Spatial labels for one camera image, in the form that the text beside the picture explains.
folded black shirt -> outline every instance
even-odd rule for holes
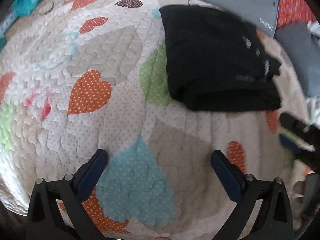
[[[160,8],[171,97],[191,110],[280,108],[274,75],[280,63],[265,52],[255,26],[200,6]]]

floral patterned fabric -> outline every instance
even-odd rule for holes
[[[280,0],[277,27],[315,20],[316,17],[304,0]]]

blue gripper pad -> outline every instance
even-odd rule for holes
[[[280,139],[280,143],[287,149],[291,150],[293,154],[296,155],[301,153],[301,149],[293,141],[291,141],[285,134],[283,133],[279,134],[279,139]]]
[[[89,198],[103,170],[108,164],[108,154],[104,150],[97,150],[92,159],[93,158],[95,158],[93,162],[91,162],[90,159],[88,163],[83,164],[83,166],[87,165],[89,167],[86,167],[87,171],[78,183],[76,198],[80,202],[85,201]]]
[[[242,198],[241,185],[229,169],[231,163],[220,150],[214,151],[211,154],[211,166],[217,174],[230,200],[239,203]]]

quilt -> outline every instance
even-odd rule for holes
[[[281,109],[190,111],[168,92],[159,13],[168,4],[211,6],[64,0],[9,30],[0,54],[0,199],[8,209],[26,215],[36,178],[75,173],[98,148],[109,164],[83,206],[113,238],[212,239],[235,207],[210,165],[217,149],[244,173],[281,177],[290,190],[293,160],[279,143],[278,117],[306,120],[307,108],[285,51],[259,32],[282,63],[274,77]]]

teal polka dot heart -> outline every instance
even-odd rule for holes
[[[165,44],[162,43],[150,54],[140,69],[140,85],[146,101],[155,106],[167,106],[172,101],[165,71],[166,63]]]

